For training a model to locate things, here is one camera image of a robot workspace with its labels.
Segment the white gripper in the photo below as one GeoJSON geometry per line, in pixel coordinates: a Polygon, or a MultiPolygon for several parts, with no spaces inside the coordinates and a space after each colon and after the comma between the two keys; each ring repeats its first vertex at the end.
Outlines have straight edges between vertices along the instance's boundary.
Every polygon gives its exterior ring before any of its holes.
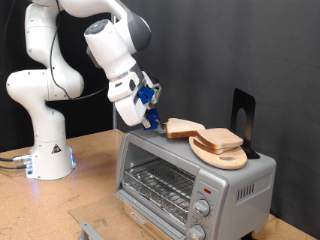
{"type": "Polygon", "coordinates": [[[142,86],[129,96],[115,102],[116,110],[128,126],[141,124],[145,129],[160,124],[156,103],[161,95],[161,85],[142,86]]]}

